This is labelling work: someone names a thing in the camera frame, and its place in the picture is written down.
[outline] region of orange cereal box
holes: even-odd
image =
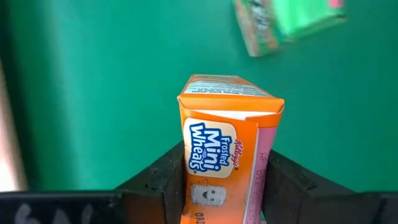
[[[185,143],[181,224],[260,223],[284,100],[232,75],[193,75],[178,96]]]

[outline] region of pink label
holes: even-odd
[[[252,177],[250,198],[244,224],[261,224],[261,203],[264,185],[266,183],[266,170],[269,151],[274,142],[276,128],[260,128],[257,143],[256,165]]]
[[[343,0],[329,0],[329,6],[332,8],[343,7]]]

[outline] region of blue logo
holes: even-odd
[[[191,124],[191,156],[189,168],[200,172],[220,171],[229,166],[231,136],[223,136],[220,128],[206,128],[204,123]]]

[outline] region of cereal box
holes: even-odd
[[[193,75],[178,96],[185,143],[181,224],[260,223],[284,100],[232,75]]]

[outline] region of green background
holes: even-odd
[[[8,0],[1,56],[30,184],[110,189],[181,140],[192,73],[240,75],[286,110],[274,149],[354,190],[398,190],[396,0],[249,58],[230,0]]]

